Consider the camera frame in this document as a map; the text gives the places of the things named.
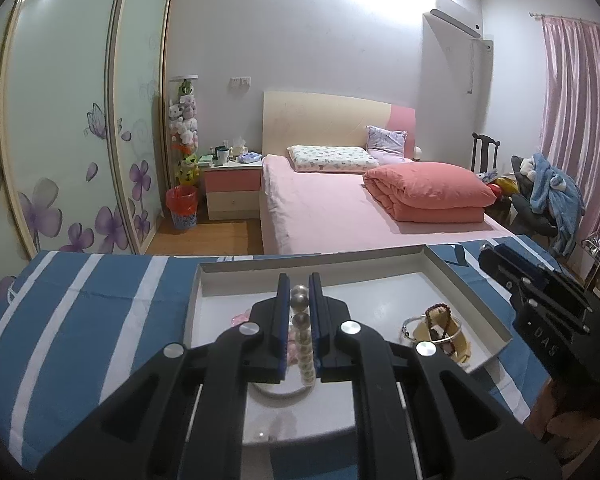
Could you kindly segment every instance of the red plastic bag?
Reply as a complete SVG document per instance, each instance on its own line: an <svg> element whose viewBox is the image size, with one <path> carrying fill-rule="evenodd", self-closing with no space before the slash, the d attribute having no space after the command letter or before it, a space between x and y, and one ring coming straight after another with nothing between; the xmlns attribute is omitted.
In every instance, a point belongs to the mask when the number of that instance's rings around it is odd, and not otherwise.
<svg viewBox="0 0 600 480"><path fill-rule="evenodd" d="M167 207L181 216L193 215L198 210L198 188L176 186L167 191Z"/></svg>

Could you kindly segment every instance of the wooden headboard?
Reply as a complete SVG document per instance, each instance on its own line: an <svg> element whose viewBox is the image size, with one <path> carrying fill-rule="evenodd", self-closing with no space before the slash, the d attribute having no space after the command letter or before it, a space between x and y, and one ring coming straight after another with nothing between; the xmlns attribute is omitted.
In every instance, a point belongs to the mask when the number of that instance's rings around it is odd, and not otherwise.
<svg viewBox="0 0 600 480"><path fill-rule="evenodd" d="M366 148L366 126L415 132L416 112L378 101L305 92L264 92L262 152L288 155L294 144ZM415 135L408 137L413 153Z"/></svg>

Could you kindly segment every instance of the white wall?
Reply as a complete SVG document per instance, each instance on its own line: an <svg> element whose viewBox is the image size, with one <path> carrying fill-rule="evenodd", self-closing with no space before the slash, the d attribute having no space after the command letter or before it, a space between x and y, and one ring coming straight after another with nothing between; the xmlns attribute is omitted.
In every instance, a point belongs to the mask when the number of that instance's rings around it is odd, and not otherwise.
<svg viewBox="0 0 600 480"><path fill-rule="evenodd" d="M595 0L483 0L484 33L493 37L493 80L483 133L502 142L498 165L538 150L546 92L542 23L529 12L600 22Z"/></svg>
<svg viewBox="0 0 600 480"><path fill-rule="evenodd" d="M455 1L480 14L480 0ZM477 99L466 94L470 40L423 20L433 3L173 0L168 76L200 76L203 151L237 136L259 150L263 91L313 91L415 107L426 158L465 164ZM231 90L232 76L251 76L251 89Z"/></svg>

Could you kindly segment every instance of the cup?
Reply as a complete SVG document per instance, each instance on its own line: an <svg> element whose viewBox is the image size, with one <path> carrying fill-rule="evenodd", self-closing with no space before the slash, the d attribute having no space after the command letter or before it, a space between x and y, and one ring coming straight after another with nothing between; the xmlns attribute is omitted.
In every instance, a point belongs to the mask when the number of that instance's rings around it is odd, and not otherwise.
<svg viewBox="0 0 600 480"><path fill-rule="evenodd" d="M229 160L229 148L220 148L218 150L218 164L224 165Z"/></svg>

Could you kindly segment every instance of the blue striped bedsheet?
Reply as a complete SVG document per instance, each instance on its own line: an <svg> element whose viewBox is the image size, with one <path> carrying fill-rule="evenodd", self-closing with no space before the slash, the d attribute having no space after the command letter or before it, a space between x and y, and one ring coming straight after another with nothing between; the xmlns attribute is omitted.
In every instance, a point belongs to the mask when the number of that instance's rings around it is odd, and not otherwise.
<svg viewBox="0 0 600 480"><path fill-rule="evenodd" d="M557 265L528 238L491 242ZM462 244L469 263L483 243ZM432 249L443 260L455 258L452 246ZM18 462L34 471L42 456L133 371L166 344L182 341L196 267L231 259L36 256L14 282L11 303L0 304L0 438ZM472 265L450 267L510 327L513 310L499 285ZM544 368L515 333L491 368L474 375L520 420L547 378Z"/></svg>

